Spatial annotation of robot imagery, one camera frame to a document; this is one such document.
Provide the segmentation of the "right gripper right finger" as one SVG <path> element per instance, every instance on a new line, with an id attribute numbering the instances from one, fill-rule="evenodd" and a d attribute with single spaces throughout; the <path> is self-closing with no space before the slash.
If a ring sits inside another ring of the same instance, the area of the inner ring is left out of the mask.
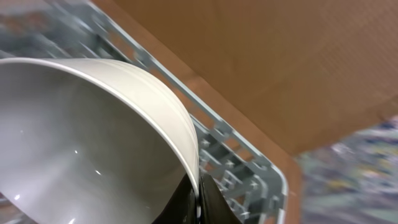
<path id="1" fill-rule="evenodd" d="M 230 209 L 212 176 L 200 177 L 201 224 L 241 224 Z"/>

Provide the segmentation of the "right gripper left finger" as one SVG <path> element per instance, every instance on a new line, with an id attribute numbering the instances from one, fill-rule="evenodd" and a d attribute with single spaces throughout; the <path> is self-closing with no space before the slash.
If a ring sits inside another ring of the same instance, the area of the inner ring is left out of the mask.
<path id="1" fill-rule="evenodd" d="M 152 224 L 196 224 L 196 196 L 185 174 L 167 205 Z"/>

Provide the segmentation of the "grey bowl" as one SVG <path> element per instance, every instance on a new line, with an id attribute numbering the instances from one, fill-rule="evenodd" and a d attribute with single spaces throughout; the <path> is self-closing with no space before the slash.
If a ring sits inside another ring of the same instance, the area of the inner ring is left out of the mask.
<path id="1" fill-rule="evenodd" d="M 151 223 L 198 140 L 175 93 L 110 59 L 1 60 L 1 193 L 37 223 Z"/>

